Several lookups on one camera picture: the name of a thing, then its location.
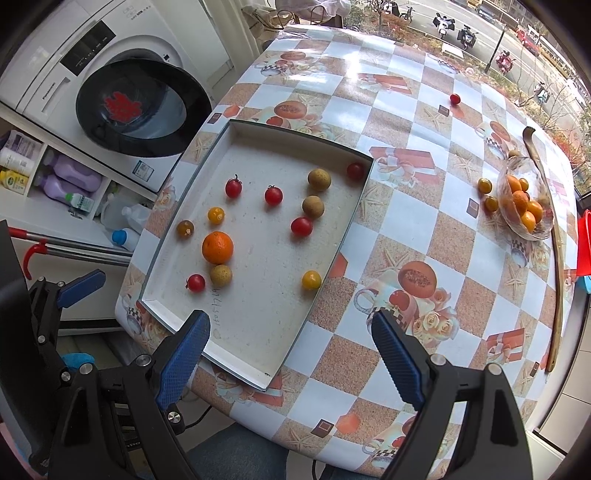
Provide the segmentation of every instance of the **cable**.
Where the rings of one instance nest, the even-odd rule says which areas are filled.
[[[212,409],[212,406],[208,406],[205,411],[203,412],[203,415],[201,415],[197,420],[195,420],[193,423],[189,423],[189,425],[187,425],[185,427],[185,429],[189,429],[191,427],[194,427],[197,423],[199,423],[200,421],[202,421],[205,418],[205,415],[207,415],[209,413],[209,411]]]

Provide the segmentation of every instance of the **checkered tablecloth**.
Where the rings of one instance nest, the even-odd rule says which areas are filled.
[[[449,95],[462,103],[452,107]],[[301,118],[276,109],[298,102]],[[445,59],[367,35],[290,28],[240,78],[167,180],[141,235],[116,312],[153,350],[167,331],[137,298],[160,236],[196,164],[230,118],[269,122],[373,156],[370,180],[335,267],[280,373],[262,393],[201,361],[192,390],[249,429],[323,462],[380,476],[415,412],[398,395],[368,333],[367,312],[392,307],[399,273],[428,265],[437,290],[411,298],[401,320],[429,352],[453,364],[502,365],[521,414],[545,386],[556,299],[550,239],[526,242],[499,213],[483,211],[475,184],[493,181],[508,149],[525,152],[526,125],[540,152],[565,245],[564,325],[576,268],[573,179],[558,146],[486,83]],[[465,406],[453,411],[433,466],[451,458]]]

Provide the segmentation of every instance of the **yellow cherry tomato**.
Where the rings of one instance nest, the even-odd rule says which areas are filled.
[[[321,285],[322,278],[320,278],[320,274],[315,270],[308,270],[301,278],[301,286],[305,290],[318,290]]]
[[[214,225],[222,223],[225,216],[226,213],[223,211],[223,208],[220,207],[212,207],[207,213],[207,218]]]

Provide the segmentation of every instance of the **car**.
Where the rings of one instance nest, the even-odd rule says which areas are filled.
[[[521,42],[521,44],[534,56],[540,56],[540,48],[535,42],[533,38],[531,38],[525,31],[519,29],[517,31],[517,39]]]
[[[496,23],[495,17],[493,17],[489,12],[487,12],[483,8],[478,9],[478,15],[484,18],[487,22]]]

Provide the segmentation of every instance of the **orange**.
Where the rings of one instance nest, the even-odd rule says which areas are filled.
[[[534,214],[531,212],[525,212],[522,216],[521,216],[521,223],[523,223],[523,226],[525,228],[527,228],[527,231],[529,233],[534,231],[535,228],[535,217]]]
[[[517,179],[517,177],[514,177],[513,175],[507,175],[507,183],[509,184],[511,193],[521,190],[521,182]]]
[[[489,212],[496,212],[499,209],[499,201],[494,197],[486,197],[484,206]]]
[[[220,265],[232,258],[234,243],[227,233],[212,232],[203,240],[201,252],[205,260]]]
[[[527,211],[534,214],[536,223],[540,223],[542,221],[542,218],[544,217],[544,209],[538,202],[535,200],[528,202]]]
[[[518,190],[513,194],[513,203],[515,203],[515,210],[517,210],[519,216],[527,212],[527,202],[529,201],[530,198],[527,196],[526,192]]]
[[[492,192],[492,182],[489,179],[478,180],[478,191],[484,194]]]

